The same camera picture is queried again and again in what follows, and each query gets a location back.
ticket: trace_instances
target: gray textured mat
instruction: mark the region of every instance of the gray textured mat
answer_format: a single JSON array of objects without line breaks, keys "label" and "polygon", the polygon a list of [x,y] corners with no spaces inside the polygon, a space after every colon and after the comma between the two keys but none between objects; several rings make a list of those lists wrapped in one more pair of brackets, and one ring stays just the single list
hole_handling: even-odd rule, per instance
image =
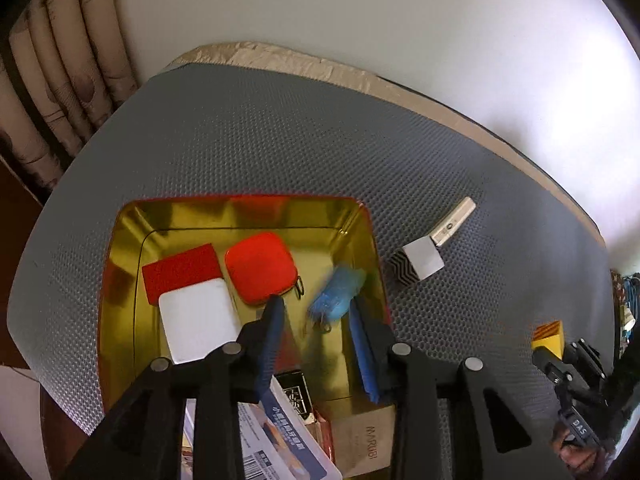
[{"label": "gray textured mat", "polygon": [[116,213],[140,198],[332,194],[372,213],[388,257],[462,197],[478,209],[412,288],[385,269],[396,333],[430,355],[478,355],[535,420],[554,412],[530,364],[533,327],[557,318],[612,360],[606,250],[536,182],[404,108],[296,76],[189,65],[156,76],[101,128],[31,235],[8,323],[42,384],[86,431],[100,421],[97,298]]}]

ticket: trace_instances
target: white wall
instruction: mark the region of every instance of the white wall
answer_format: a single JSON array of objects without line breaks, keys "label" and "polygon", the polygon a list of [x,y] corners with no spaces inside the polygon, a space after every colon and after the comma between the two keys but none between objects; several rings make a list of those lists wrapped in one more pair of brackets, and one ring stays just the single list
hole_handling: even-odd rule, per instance
[{"label": "white wall", "polygon": [[40,429],[40,383],[0,366],[0,433],[32,480],[50,480]]},{"label": "white wall", "polygon": [[259,40],[410,86],[493,130],[640,270],[640,61],[601,0],[116,0],[142,80],[200,44]]}]

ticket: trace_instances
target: gold tin box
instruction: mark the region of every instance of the gold tin box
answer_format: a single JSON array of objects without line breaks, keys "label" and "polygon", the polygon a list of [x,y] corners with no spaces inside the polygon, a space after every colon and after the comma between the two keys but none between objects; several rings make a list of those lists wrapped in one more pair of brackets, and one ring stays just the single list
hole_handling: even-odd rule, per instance
[{"label": "gold tin box", "polygon": [[284,240],[304,283],[300,300],[293,290],[284,294],[284,300],[314,404],[328,412],[373,409],[362,391],[347,320],[327,333],[310,330],[306,320],[307,307],[336,264],[366,271],[362,294],[372,314],[387,320],[367,209],[351,198],[205,196],[132,202],[116,218],[98,324],[98,374],[105,410],[154,358],[169,356],[159,310],[146,300],[142,267],[211,243],[241,322],[246,323],[256,319],[257,308],[242,302],[222,263],[228,248],[264,230]]}]

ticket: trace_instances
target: yellow block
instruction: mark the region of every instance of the yellow block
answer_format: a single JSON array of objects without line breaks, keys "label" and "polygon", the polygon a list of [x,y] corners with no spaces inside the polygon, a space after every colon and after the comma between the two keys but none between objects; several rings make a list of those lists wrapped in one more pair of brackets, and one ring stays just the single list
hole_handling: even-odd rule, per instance
[{"label": "yellow block", "polygon": [[562,321],[553,321],[535,329],[531,341],[531,349],[538,348],[539,346],[548,348],[558,359],[562,359],[562,353],[564,352],[564,330],[562,329]]}]

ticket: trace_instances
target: barcode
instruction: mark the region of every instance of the barcode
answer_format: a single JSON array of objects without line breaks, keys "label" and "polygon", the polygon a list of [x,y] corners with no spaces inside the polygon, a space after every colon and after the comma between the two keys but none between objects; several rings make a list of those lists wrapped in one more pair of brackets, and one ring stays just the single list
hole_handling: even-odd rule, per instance
[{"label": "barcode", "polygon": [[244,480],[267,480],[254,457],[245,456],[242,459],[242,464],[244,465]]}]

